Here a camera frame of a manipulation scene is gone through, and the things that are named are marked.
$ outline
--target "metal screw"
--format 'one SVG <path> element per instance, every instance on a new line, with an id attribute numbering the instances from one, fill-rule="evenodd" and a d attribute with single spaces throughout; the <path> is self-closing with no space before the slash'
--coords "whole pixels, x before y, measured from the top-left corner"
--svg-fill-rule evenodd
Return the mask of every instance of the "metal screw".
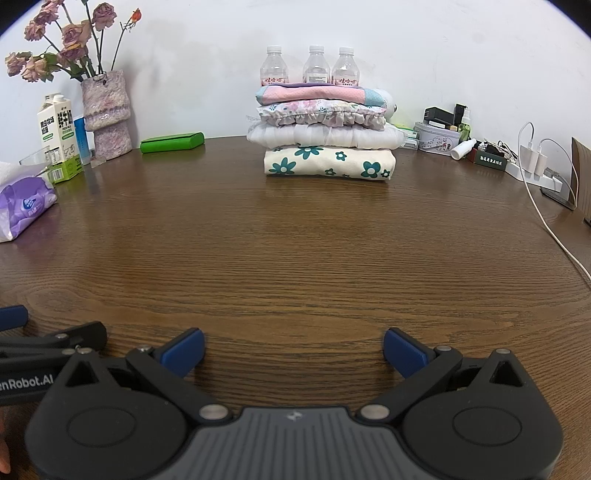
<path id="1" fill-rule="evenodd" d="M 224 405 L 211 403 L 199 409 L 199 415 L 206 420 L 221 420 L 228 416 L 230 411 Z"/>
<path id="2" fill-rule="evenodd" d="M 360 411 L 361 416 L 368 420 L 383 420 L 390 415 L 390 409 L 384 405 L 370 403 L 364 406 Z"/>

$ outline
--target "tissue pack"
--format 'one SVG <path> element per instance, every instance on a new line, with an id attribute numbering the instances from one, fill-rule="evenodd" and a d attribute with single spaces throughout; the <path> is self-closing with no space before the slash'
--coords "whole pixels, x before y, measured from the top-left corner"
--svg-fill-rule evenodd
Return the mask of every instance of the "tissue pack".
<path id="1" fill-rule="evenodd" d="M 56 202 L 51 183 L 36 176 L 43 168 L 0 163 L 0 242 L 14 240 Z"/>

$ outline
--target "purple packaging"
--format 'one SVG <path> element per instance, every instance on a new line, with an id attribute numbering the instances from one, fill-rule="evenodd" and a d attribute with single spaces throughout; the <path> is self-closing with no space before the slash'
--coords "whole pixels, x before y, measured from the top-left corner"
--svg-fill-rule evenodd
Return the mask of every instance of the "purple packaging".
<path id="1" fill-rule="evenodd" d="M 14 240 L 57 200 L 50 183 L 25 177 L 0 186 L 0 242 Z"/>

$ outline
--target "stack of folded clothes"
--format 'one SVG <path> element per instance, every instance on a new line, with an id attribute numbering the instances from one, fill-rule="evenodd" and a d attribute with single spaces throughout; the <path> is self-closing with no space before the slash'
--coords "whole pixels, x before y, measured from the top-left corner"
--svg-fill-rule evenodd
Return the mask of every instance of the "stack of folded clothes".
<path id="1" fill-rule="evenodd" d="M 325 83 L 264 86 L 261 121 L 247 139 L 267 148 L 267 175 L 323 175 L 389 180 L 391 150 L 404 133 L 386 123 L 387 101 L 375 90 Z"/>

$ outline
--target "blue container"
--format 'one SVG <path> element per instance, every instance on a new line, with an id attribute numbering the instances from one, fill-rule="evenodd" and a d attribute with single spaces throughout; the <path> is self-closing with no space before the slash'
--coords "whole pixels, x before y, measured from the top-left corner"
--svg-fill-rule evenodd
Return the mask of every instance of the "blue container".
<path id="1" fill-rule="evenodd" d="M 90 149 L 88 148 L 88 137 L 84 128 L 84 117 L 74 120 L 74 129 L 76 130 L 76 141 L 80 151 L 80 161 L 83 165 L 90 163 Z"/>

